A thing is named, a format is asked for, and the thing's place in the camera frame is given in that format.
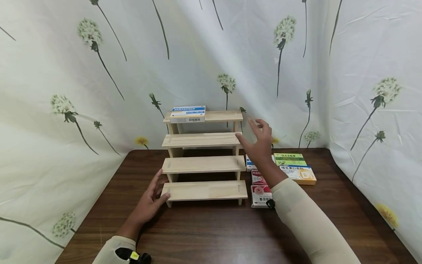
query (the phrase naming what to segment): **yellow tag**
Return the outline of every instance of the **yellow tag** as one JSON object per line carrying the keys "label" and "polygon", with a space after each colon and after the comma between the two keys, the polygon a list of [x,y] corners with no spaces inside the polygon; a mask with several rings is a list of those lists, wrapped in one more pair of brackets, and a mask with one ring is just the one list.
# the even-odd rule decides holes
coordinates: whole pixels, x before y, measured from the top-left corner
{"label": "yellow tag", "polygon": [[135,251],[132,251],[132,254],[130,255],[130,258],[131,259],[134,259],[134,260],[138,260],[139,254],[136,253]]}

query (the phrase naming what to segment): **right hand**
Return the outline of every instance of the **right hand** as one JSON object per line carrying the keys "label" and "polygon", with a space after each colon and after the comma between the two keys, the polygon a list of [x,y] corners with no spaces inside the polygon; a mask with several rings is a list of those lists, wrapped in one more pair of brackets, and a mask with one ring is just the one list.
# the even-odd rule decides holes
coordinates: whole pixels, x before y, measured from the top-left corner
{"label": "right hand", "polygon": [[272,129],[262,119],[255,120],[259,125],[256,125],[251,119],[248,120],[249,125],[252,128],[255,136],[257,137],[257,142],[255,144],[249,143],[246,138],[240,134],[236,133],[236,137],[238,138],[240,144],[242,144],[243,148],[245,149],[246,154],[251,159],[251,161],[260,166],[267,162],[272,163],[271,159],[271,142],[273,140],[271,136]]}

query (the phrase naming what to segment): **dark wood tabletop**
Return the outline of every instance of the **dark wood tabletop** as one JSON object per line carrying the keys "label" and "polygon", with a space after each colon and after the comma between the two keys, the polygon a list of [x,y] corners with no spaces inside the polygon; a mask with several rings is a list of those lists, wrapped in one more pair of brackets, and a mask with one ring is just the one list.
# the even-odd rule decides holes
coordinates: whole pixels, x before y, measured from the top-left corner
{"label": "dark wood tabletop", "polygon": [[[363,263],[416,263],[376,209],[336,166],[329,150],[280,149],[302,153],[316,175],[306,193],[327,214]],[[187,156],[230,155],[231,150],[188,150]],[[135,208],[166,150],[130,152],[56,263],[90,264]],[[242,179],[250,197],[251,176]],[[184,174],[179,181],[234,180],[235,173]],[[310,263],[290,232],[269,209],[252,209],[251,199],[173,202],[143,229],[137,250],[154,264]]]}

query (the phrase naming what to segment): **beige sleeve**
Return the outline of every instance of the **beige sleeve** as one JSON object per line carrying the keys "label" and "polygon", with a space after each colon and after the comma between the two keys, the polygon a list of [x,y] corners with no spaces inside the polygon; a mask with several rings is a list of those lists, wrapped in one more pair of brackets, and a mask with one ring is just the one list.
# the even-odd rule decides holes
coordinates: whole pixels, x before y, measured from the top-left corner
{"label": "beige sleeve", "polygon": [[297,183],[283,180],[271,192],[281,221],[313,264],[360,263],[335,225]]}
{"label": "beige sleeve", "polygon": [[118,248],[136,250],[136,243],[126,237],[114,236],[105,243],[92,264],[127,264],[126,260],[116,255],[115,250]]}

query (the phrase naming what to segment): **dandelion print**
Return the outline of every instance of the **dandelion print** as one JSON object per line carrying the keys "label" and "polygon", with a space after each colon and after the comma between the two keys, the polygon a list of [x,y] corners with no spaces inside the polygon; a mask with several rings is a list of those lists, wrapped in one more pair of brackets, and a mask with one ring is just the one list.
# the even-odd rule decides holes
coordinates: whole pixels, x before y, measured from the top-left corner
{"label": "dandelion print", "polygon": [[93,150],[86,141],[82,133],[81,127],[79,126],[79,123],[76,120],[76,115],[78,115],[78,113],[76,112],[75,107],[73,106],[71,101],[67,99],[64,95],[53,95],[51,98],[51,105],[53,106],[53,111],[55,114],[63,114],[65,116],[65,122],[69,123],[70,121],[76,124],[85,144],[89,147],[90,150],[92,150],[95,154],[98,155],[98,153]]}
{"label": "dandelion print", "polygon": [[278,144],[280,142],[280,140],[278,138],[273,138],[273,140],[271,141],[271,149],[274,148],[274,144]]}
{"label": "dandelion print", "polygon": [[55,237],[65,237],[70,231],[76,233],[75,227],[76,215],[73,212],[64,213],[62,218],[53,226],[53,235]]}
{"label": "dandelion print", "polygon": [[157,6],[155,5],[154,0],[152,0],[152,3],[154,4],[154,8],[155,8],[155,12],[157,13],[158,20],[160,21],[160,25],[161,25],[161,29],[162,29],[162,34],[164,36],[164,41],[165,41],[165,47],[167,48],[167,59],[169,60],[170,59],[170,53],[169,53],[169,50],[168,50],[167,38],[165,37],[164,26],[162,24],[162,20],[161,20],[160,14],[158,13],[158,9],[157,9]]}
{"label": "dandelion print", "polygon": [[3,32],[6,33],[11,39],[16,41],[16,39],[14,37],[12,37],[6,30],[4,30],[2,27],[0,27],[0,29],[3,30]]}
{"label": "dandelion print", "polygon": [[48,238],[48,237],[46,237],[43,233],[41,233],[39,230],[37,230],[37,229],[33,228],[31,225],[28,225],[27,223],[23,223],[23,222],[15,221],[15,220],[8,219],[8,218],[4,218],[4,217],[1,217],[1,216],[0,216],[0,221],[4,221],[4,222],[8,222],[8,223],[14,223],[14,224],[16,224],[16,225],[20,225],[20,226],[27,227],[27,228],[31,229],[32,231],[34,231],[35,233],[37,233],[38,235],[40,235],[42,238],[44,238],[44,239],[45,239],[45,240],[47,240],[48,242],[50,242],[51,244],[53,244],[53,245],[55,245],[55,246],[57,246],[57,247],[59,247],[59,248],[61,248],[61,249],[64,249],[64,248],[65,248],[65,247],[63,247],[62,245],[57,244],[57,243],[56,243],[56,242],[54,242],[53,240],[49,239],[49,238]]}
{"label": "dandelion print", "polygon": [[94,126],[101,132],[101,135],[104,137],[105,141],[107,141],[107,143],[110,145],[110,147],[114,150],[115,153],[117,153],[117,155],[121,156],[114,148],[113,146],[110,144],[110,142],[108,141],[108,139],[106,138],[106,136],[104,135],[104,133],[101,131],[101,126],[103,126],[100,122],[98,121],[94,121]]}
{"label": "dandelion print", "polygon": [[150,93],[149,94],[149,97],[151,98],[151,100],[152,100],[152,104],[160,111],[160,113],[161,113],[161,116],[162,116],[162,118],[164,119],[164,115],[162,114],[162,111],[161,111],[161,108],[160,108],[160,101],[157,101],[156,99],[155,99],[155,96],[154,96],[154,94],[153,93]]}
{"label": "dandelion print", "polygon": [[292,16],[287,16],[285,19],[281,20],[280,23],[276,26],[276,29],[274,29],[274,44],[277,45],[277,48],[280,50],[279,69],[277,73],[277,97],[279,97],[281,53],[283,52],[284,46],[293,39],[295,26],[296,19]]}
{"label": "dandelion print", "polygon": [[319,132],[308,132],[305,134],[304,138],[306,141],[309,141],[308,146],[306,148],[309,148],[309,144],[314,141],[319,139],[319,137],[321,136],[321,134]]}
{"label": "dandelion print", "polygon": [[98,54],[98,57],[100,58],[101,63],[103,64],[103,67],[105,71],[108,73],[108,76],[110,76],[111,80],[114,83],[114,86],[116,86],[117,91],[119,92],[120,96],[123,98],[122,93],[120,92],[119,88],[117,87],[116,82],[114,81],[113,77],[111,77],[111,74],[107,70],[106,65],[104,64],[103,59],[100,55],[99,46],[103,43],[103,37],[101,36],[101,32],[98,30],[98,25],[94,21],[84,18],[81,20],[78,24],[78,35],[82,39],[85,45],[91,48],[91,50],[95,51]]}
{"label": "dandelion print", "polygon": [[393,231],[395,231],[396,228],[398,228],[398,219],[393,210],[383,204],[376,204],[375,208],[382,215],[384,220],[386,220],[386,222],[393,227]]}
{"label": "dandelion print", "polygon": [[337,16],[335,17],[333,35],[331,36],[331,42],[330,42],[330,55],[331,55],[331,46],[333,45],[333,38],[334,38],[335,29],[337,28],[338,15],[340,14],[340,8],[341,8],[342,2],[343,2],[343,0],[340,0],[340,4],[338,5],[338,10],[337,10]]}
{"label": "dandelion print", "polygon": [[354,179],[354,176],[356,175],[357,170],[359,169],[360,165],[362,164],[363,159],[365,158],[366,154],[368,153],[368,151],[372,148],[372,146],[374,145],[375,142],[380,141],[381,143],[383,142],[383,140],[385,139],[385,133],[384,131],[380,131],[375,135],[375,139],[374,141],[372,141],[372,144],[369,146],[369,148],[366,150],[365,154],[363,154],[362,159],[359,162],[359,165],[357,166],[353,176],[352,176],[352,182]]}
{"label": "dandelion print", "polygon": [[215,13],[217,14],[218,22],[220,23],[220,26],[221,26],[221,30],[224,30],[224,29],[223,29],[223,26],[221,25],[220,17],[218,16],[217,8],[215,7],[215,2],[214,2],[214,0],[212,0],[212,3],[213,3],[213,5],[214,5]]}
{"label": "dandelion print", "polygon": [[[243,116],[243,113],[246,113],[246,109],[244,109],[243,107],[239,107],[240,113]],[[242,130],[242,134],[243,134],[243,126],[242,126],[242,121],[240,121],[240,129]]]}
{"label": "dandelion print", "polygon": [[147,147],[148,145],[148,140],[146,139],[146,137],[143,136],[139,136],[135,139],[135,144],[138,144],[140,146],[145,146],[147,150],[149,150],[149,148]]}
{"label": "dandelion print", "polygon": [[363,127],[366,125],[366,123],[369,121],[371,116],[374,114],[375,110],[377,110],[380,106],[385,107],[387,103],[393,102],[401,89],[403,89],[403,87],[397,84],[396,78],[392,78],[392,77],[382,79],[373,88],[373,91],[376,93],[376,97],[371,99],[371,102],[373,103],[373,110],[369,114],[365,123],[363,123],[363,126],[359,130],[359,133],[357,133],[356,139],[354,140],[353,145],[350,148],[350,150],[354,148],[354,145],[356,144],[356,141],[359,138],[359,135],[362,132]]}
{"label": "dandelion print", "polygon": [[233,91],[236,88],[236,80],[227,74],[220,74],[217,76],[217,81],[221,85],[221,90],[226,93],[226,110],[229,101],[229,93],[233,94]]}
{"label": "dandelion print", "polygon": [[305,50],[303,51],[303,57],[305,57],[306,52],[306,43],[308,42],[308,9],[306,7],[306,0],[302,0],[302,3],[305,3]]}
{"label": "dandelion print", "polygon": [[122,49],[122,52],[123,52],[123,55],[124,55],[124,60],[125,60],[125,61],[127,61],[126,54],[125,54],[125,52],[124,52],[124,50],[123,50],[122,44],[120,44],[120,40],[119,40],[119,38],[117,37],[116,32],[114,32],[113,27],[111,26],[110,22],[108,21],[108,19],[107,19],[107,17],[106,17],[106,14],[104,14],[103,10],[101,9],[100,5],[98,4],[98,1],[99,1],[99,0],[89,0],[89,1],[91,2],[91,4],[98,6],[99,10],[101,11],[101,13],[103,14],[103,16],[104,16],[105,20],[107,21],[108,25],[110,26],[111,30],[113,31],[113,34],[114,34],[114,36],[116,37],[117,42],[118,42],[118,43],[119,43],[119,45],[120,45],[120,48]]}
{"label": "dandelion print", "polygon": [[313,97],[311,97],[311,90],[309,89],[309,90],[306,91],[306,100],[305,100],[305,103],[308,106],[308,110],[309,110],[309,113],[308,113],[308,122],[306,123],[305,128],[303,129],[302,133],[300,134],[298,148],[300,148],[300,141],[302,140],[303,133],[305,132],[306,128],[309,125],[309,121],[311,120],[311,102],[313,101],[312,98]]}

